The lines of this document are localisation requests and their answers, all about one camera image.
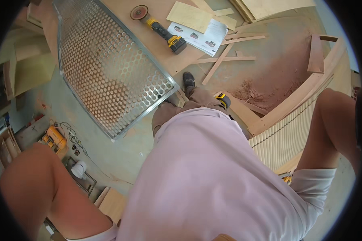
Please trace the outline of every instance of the khaki pants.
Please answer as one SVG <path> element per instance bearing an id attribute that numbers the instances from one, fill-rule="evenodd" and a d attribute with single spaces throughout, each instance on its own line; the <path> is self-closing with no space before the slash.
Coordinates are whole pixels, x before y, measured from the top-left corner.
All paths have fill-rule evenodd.
<path id="1" fill-rule="evenodd" d="M 159 128 L 173 116 L 189 109 L 208 107 L 222 111 L 226 115 L 228 114 L 227 109 L 221 101 L 215 99 L 208 91 L 200 87 L 187 87 L 185 95 L 189 101 L 187 101 L 182 108 L 167 102 L 162 102 L 158 106 L 152 121 L 153 136 L 155 136 Z"/>

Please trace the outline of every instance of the curved wooden frame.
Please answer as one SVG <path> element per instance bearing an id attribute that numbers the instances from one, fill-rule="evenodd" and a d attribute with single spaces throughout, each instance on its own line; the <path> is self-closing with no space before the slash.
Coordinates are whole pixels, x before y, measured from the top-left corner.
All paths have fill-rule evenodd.
<path id="1" fill-rule="evenodd" d="M 313 73 L 310 77 L 296 89 L 288 98 L 280 103 L 275 109 L 266 114 L 263 118 L 248 126 L 249 133 L 254 137 L 267 130 L 274 124 L 289 115 L 306 100 L 309 99 L 330 77 L 334 69 L 346 50 L 346 45 L 342 38 L 319 35 L 321 40 L 335 42 L 327 57 L 324 59 L 324 74 Z"/>

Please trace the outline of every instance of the instruction sheet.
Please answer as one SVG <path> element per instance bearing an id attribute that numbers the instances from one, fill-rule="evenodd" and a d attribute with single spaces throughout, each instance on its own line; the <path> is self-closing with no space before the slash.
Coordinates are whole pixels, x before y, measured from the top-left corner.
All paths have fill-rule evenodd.
<path id="1" fill-rule="evenodd" d="M 220 47 L 221 42 L 227 35 L 227 26 L 214 19 L 211 19 L 205 34 L 188 28 L 184 25 L 172 22 L 168 31 L 177 36 L 181 36 L 188 44 L 191 44 L 204 53 L 214 56 Z"/>

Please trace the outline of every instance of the angle grinder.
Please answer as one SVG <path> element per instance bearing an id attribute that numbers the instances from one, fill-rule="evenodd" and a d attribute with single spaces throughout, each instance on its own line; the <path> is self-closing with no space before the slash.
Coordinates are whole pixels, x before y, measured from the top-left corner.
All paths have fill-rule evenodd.
<path id="1" fill-rule="evenodd" d="M 149 9 L 145 5 L 139 5 L 133 8 L 133 10 L 130 12 L 130 17 L 133 20 L 139 20 L 140 22 L 148 25 L 153 31 L 164 38 L 168 42 L 169 48 L 173 51 L 173 53 L 179 54 L 186 48 L 185 39 L 169 33 L 169 31 L 165 29 L 157 20 L 150 16 Z"/>

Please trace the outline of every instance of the grinding disc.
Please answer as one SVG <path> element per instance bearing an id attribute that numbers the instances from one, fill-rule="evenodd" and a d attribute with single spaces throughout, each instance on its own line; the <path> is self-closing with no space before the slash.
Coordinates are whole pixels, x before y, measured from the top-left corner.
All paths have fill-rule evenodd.
<path id="1" fill-rule="evenodd" d="M 133 8 L 133 10 L 130 12 L 130 17 L 133 20 L 140 20 L 144 18 L 148 12 L 149 9 L 145 5 L 139 5 Z"/>

